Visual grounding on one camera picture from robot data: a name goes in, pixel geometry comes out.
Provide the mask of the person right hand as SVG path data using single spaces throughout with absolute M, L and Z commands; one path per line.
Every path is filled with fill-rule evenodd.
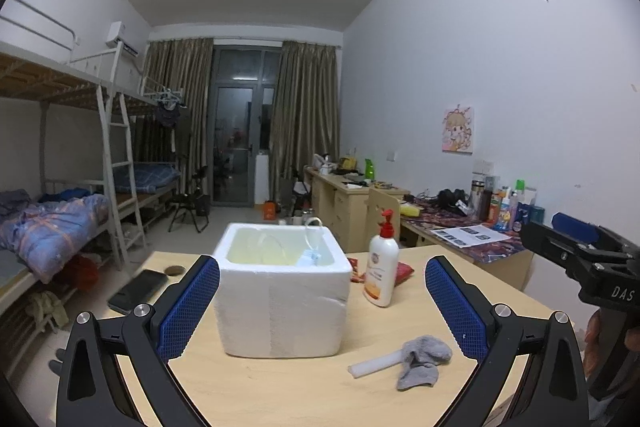
M 639 425 L 639 315 L 600 309 L 586 334 L 591 426 Z

